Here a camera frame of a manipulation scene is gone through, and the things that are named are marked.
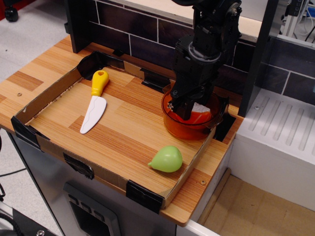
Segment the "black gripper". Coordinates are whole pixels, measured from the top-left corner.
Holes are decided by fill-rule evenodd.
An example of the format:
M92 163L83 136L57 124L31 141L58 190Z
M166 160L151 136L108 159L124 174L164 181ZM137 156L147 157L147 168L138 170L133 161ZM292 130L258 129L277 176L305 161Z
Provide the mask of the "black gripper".
M194 37L186 35L176 43L173 71L176 82L167 108L183 120L190 119L194 103L206 105L211 98L216 79L216 66L221 52L210 56L193 46Z

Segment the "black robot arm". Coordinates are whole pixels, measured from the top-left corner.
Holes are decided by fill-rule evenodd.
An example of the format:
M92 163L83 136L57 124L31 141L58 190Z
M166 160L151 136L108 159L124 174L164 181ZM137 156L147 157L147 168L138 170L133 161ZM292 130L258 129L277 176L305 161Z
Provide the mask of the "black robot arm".
M218 69L231 57L241 36L239 0L177 0L192 6L193 35L176 43L173 71L176 82L171 89L172 111L183 120L190 119L195 103L206 105L218 77Z

